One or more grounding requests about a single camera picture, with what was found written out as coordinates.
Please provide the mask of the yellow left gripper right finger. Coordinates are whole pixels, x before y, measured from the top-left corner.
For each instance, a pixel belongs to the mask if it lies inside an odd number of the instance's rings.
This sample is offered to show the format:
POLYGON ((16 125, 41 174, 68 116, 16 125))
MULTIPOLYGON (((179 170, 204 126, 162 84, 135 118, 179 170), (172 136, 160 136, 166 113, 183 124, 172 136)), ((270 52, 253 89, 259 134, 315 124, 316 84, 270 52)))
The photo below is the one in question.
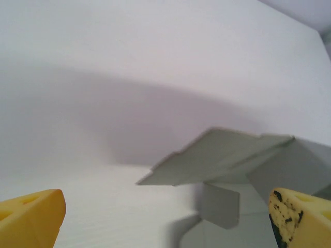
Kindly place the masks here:
POLYGON ((276 188, 268 200, 278 247, 330 248, 330 201, 276 188))

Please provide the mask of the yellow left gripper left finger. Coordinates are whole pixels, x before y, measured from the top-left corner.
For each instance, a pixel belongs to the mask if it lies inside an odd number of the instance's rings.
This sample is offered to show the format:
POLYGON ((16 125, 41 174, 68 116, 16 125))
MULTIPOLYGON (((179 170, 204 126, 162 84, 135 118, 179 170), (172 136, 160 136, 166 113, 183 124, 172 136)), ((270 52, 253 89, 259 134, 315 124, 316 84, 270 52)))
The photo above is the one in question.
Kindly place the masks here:
POLYGON ((49 189, 1 202, 2 248, 53 248, 66 214, 62 190, 49 189))

